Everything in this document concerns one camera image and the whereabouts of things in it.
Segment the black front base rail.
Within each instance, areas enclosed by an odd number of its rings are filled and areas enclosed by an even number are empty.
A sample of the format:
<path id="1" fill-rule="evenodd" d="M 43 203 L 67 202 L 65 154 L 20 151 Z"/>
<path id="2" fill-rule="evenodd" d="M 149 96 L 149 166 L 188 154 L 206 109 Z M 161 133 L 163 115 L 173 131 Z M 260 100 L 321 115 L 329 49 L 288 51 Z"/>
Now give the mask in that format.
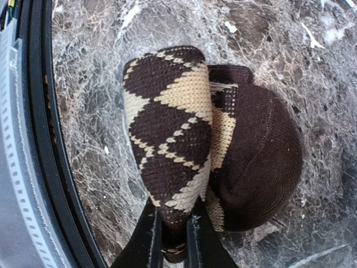
<path id="1" fill-rule="evenodd" d="M 70 267 L 106 267 L 86 219 L 62 135 L 52 64 L 52 2 L 17 1 L 16 7 L 40 184 L 60 246 L 69 253 Z"/>

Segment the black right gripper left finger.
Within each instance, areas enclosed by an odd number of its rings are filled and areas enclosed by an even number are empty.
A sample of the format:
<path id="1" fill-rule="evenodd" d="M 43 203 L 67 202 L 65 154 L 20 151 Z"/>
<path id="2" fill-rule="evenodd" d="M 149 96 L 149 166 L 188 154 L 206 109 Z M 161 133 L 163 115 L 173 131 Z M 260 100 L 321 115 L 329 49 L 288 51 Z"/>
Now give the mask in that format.
<path id="1" fill-rule="evenodd" d="M 154 205 L 146 205 L 134 232 L 111 267 L 115 268 L 161 268 L 162 221 Z"/>

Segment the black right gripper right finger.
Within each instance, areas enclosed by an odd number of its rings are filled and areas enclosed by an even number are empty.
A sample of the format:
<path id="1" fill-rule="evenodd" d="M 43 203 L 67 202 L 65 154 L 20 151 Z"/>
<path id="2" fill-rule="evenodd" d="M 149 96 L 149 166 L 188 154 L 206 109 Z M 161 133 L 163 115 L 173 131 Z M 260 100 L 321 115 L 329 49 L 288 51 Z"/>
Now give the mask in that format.
<path id="1" fill-rule="evenodd" d="M 205 204 L 198 199 L 187 221 L 186 267 L 236 268 L 238 265 L 221 244 Z"/>

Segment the brown argyle sock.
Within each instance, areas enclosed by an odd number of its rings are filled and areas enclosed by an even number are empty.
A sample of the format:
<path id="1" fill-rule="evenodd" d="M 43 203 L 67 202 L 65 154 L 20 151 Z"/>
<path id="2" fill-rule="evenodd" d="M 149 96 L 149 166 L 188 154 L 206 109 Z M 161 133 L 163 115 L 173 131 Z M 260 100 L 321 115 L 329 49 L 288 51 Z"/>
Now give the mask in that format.
<path id="1" fill-rule="evenodd" d="M 217 232 L 259 227 L 282 209 L 302 172 L 301 138 L 286 104 L 246 66 L 209 65 L 193 46 L 123 68 L 128 136 L 163 224 L 164 257 L 186 255 L 186 224 L 202 200 Z"/>

